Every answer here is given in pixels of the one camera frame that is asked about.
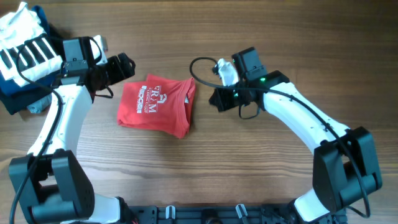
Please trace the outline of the red soccer t-shirt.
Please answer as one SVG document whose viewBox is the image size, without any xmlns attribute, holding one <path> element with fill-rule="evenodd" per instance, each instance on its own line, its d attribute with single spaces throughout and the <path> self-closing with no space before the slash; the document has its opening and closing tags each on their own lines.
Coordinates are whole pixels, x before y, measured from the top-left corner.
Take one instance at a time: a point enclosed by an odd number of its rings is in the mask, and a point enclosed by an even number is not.
<svg viewBox="0 0 398 224">
<path fill-rule="evenodd" d="M 182 139 L 189 132 L 196 85 L 149 74 L 125 83 L 116 122 L 127 128 L 163 131 Z"/>
</svg>

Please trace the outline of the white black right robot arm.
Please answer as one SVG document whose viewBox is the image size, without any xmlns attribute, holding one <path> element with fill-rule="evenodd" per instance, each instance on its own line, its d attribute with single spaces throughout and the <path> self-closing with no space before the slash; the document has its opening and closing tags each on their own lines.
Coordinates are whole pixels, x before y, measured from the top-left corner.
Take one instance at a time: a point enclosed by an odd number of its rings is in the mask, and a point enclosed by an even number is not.
<svg viewBox="0 0 398 224">
<path fill-rule="evenodd" d="M 338 223 L 358 200 L 382 187 L 381 170 L 372 134 L 339 123 L 299 93 L 282 72 L 268 72 L 253 47 L 215 60 L 215 85 L 210 104 L 218 111 L 257 104 L 280 119 L 313 156 L 312 188 L 282 208 L 266 205 L 267 220 L 289 223 Z"/>
</svg>

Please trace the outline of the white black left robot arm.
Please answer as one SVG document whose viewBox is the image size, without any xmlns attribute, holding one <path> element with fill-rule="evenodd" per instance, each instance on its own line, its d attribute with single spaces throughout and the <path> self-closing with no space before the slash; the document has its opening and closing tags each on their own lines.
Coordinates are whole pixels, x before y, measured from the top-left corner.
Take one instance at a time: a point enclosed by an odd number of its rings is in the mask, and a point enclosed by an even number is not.
<svg viewBox="0 0 398 224">
<path fill-rule="evenodd" d="M 16 192 L 9 218 L 20 208 L 28 223 L 137 223 L 121 197 L 96 194 L 76 159 L 80 131 L 103 90 L 134 75 L 126 54 L 105 55 L 102 36 L 62 41 L 65 59 L 53 83 L 45 123 L 23 157 L 12 159 L 9 177 Z"/>
</svg>

